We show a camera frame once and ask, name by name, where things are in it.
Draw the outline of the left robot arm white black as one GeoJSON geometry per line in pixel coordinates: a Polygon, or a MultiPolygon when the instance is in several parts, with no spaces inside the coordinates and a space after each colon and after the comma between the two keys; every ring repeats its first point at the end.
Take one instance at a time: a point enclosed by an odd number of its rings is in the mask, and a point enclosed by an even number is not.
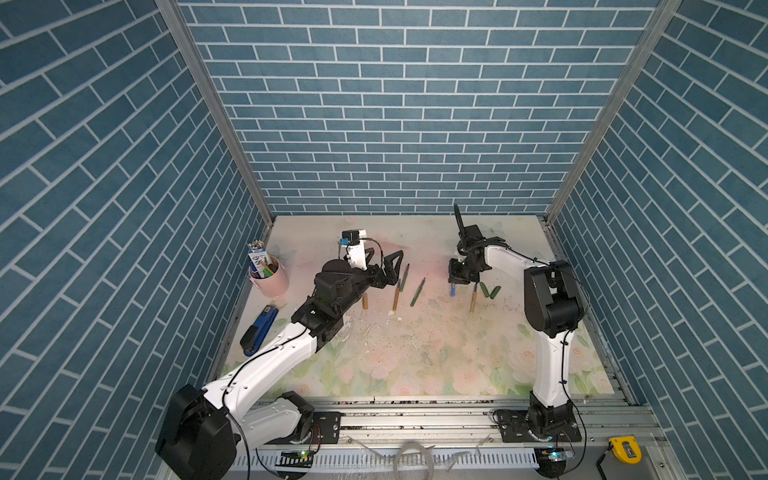
{"type": "Polygon", "coordinates": [[[344,259],[326,262],[313,293],[272,341],[219,379],[202,388],[187,384],[171,397],[157,455],[181,479],[221,479],[238,456],[257,447],[306,440],[314,408],[299,394],[286,392],[259,409],[254,404],[334,338],[368,288],[396,285],[403,255],[396,251],[366,269],[344,259]]]}

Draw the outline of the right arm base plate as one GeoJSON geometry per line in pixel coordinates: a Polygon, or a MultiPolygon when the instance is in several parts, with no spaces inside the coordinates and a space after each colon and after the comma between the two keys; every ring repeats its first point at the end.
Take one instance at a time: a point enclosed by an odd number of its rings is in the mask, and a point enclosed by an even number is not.
{"type": "Polygon", "coordinates": [[[527,410],[498,409],[490,414],[504,443],[570,441],[576,444],[582,440],[582,433],[574,413],[566,406],[527,410]]]}

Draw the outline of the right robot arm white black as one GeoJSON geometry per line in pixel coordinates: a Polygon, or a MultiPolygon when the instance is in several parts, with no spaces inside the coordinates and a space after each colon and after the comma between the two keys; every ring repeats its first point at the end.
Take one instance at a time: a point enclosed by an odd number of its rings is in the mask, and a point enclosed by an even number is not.
{"type": "Polygon", "coordinates": [[[448,281],[478,284],[480,274],[498,269],[523,281],[524,313],[537,332],[536,376],[529,395],[527,426],[533,438],[548,441],[575,424],[567,387],[569,334],[585,315],[584,297],[571,265],[544,261],[514,250],[500,237],[486,237],[456,216],[459,258],[449,261],[448,281]]]}

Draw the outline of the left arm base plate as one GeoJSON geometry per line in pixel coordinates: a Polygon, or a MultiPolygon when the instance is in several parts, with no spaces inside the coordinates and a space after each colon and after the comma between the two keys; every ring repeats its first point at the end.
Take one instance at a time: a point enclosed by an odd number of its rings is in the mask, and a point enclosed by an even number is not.
{"type": "Polygon", "coordinates": [[[287,437],[268,442],[268,445],[313,443],[315,446],[337,444],[341,429],[342,414],[338,411],[315,411],[312,419],[302,417],[298,426],[287,437]]]}

